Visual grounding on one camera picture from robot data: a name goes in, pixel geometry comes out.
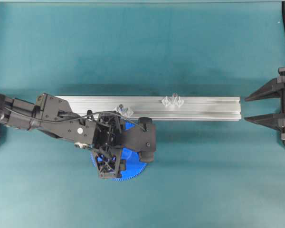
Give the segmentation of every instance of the screw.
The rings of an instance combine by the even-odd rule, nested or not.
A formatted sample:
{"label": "screw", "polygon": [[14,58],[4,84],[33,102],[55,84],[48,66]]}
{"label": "screw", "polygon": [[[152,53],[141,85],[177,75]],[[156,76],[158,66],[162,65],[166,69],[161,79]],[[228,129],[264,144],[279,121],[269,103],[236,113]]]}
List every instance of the screw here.
{"label": "screw", "polygon": [[79,127],[78,129],[77,129],[77,133],[78,134],[82,134],[84,132],[84,130],[81,128],[81,127]]}

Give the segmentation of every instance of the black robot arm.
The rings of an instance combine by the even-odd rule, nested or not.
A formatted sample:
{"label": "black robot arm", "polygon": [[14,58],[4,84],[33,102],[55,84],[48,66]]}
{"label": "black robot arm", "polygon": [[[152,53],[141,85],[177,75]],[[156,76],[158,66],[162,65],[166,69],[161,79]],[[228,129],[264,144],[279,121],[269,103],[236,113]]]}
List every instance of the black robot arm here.
{"label": "black robot arm", "polygon": [[139,155],[141,162],[152,162],[156,148],[155,125],[150,118],[140,118],[126,130],[126,122],[115,111],[80,116],[69,103],[48,94],[38,96],[36,104],[0,94],[0,124],[23,130],[37,129],[56,139],[74,143],[92,151],[100,178],[120,178],[126,169],[121,159],[123,148]]}

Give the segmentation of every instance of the clear plastic part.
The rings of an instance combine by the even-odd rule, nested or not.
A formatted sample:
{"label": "clear plastic part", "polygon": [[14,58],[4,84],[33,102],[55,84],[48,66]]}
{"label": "clear plastic part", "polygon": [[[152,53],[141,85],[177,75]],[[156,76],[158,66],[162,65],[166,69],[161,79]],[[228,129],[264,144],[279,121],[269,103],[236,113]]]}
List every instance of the clear plastic part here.
{"label": "clear plastic part", "polygon": [[165,107],[175,106],[175,105],[178,107],[181,107],[185,103],[185,101],[181,98],[181,96],[178,96],[178,94],[176,94],[176,93],[174,93],[170,97],[165,96],[161,100],[161,102]]}
{"label": "clear plastic part", "polygon": [[120,115],[122,115],[126,118],[130,118],[134,113],[134,111],[131,108],[124,107],[123,104],[118,105],[115,108],[115,111],[117,111],[118,113],[120,113]]}

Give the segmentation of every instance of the gear teeth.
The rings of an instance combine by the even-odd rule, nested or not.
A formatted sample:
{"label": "gear teeth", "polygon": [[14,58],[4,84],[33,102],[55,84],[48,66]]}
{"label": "gear teeth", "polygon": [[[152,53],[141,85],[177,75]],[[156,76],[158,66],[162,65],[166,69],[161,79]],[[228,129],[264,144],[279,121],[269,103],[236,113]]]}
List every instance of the gear teeth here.
{"label": "gear teeth", "polygon": [[129,180],[129,179],[132,179],[132,178],[134,178],[134,177],[137,177],[139,174],[141,174],[142,173],[142,171],[145,169],[147,167],[147,163],[145,163],[141,168],[140,168],[140,170],[136,173],[136,174],[134,174],[133,176],[131,176],[131,177],[126,177],[126,178],[114,178],[113,180],[114,181],[126,181],[126,180]]}

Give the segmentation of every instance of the teal mat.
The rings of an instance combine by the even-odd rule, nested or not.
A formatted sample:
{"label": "teal mat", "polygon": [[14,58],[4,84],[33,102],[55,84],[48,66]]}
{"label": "teal mat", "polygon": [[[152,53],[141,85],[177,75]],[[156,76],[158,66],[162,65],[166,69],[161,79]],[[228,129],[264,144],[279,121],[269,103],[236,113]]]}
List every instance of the teal mat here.
{"label": "teal mat", "polygon": [[[0,3],[0,93],[245,97],[285,66],[281,3]],[[242,102],[244,116],[278,100]],[[0,228],[285,227],[285,148],[240,122],[157,122],[155,162],[100,180],[89,152],[2,129]]]}

